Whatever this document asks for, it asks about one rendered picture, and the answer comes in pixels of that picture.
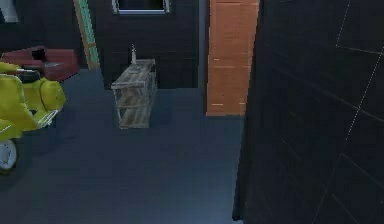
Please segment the grey wooden shelf rack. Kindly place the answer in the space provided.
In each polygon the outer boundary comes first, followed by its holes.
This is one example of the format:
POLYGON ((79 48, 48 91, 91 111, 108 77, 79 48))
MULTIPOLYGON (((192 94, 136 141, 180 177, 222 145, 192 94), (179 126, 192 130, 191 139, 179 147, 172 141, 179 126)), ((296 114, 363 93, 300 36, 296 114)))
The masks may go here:
POLYGON ((121 129, 148 128, 157 91, 156 62, 138 59, 111 85, 121 129))

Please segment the yellow motor scooter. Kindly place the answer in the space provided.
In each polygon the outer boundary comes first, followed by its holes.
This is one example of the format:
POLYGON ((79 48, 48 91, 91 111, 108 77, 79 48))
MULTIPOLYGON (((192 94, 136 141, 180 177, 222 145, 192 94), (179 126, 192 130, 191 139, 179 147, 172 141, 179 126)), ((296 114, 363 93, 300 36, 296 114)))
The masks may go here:
POLYGON ((0 61, 0 175, 18 166, 23 133, 49 127, 65 103, 62 85, 37 67, 0 61))

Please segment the white framed window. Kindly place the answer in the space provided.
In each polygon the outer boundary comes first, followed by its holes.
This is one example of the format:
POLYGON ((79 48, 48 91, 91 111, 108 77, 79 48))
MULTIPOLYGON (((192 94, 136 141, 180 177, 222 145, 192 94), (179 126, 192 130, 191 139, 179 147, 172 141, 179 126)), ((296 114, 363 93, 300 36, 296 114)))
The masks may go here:
POLYGON ((161 15, 170 12, 171 0, 111 0, 112 10, 122 15, 161 15))

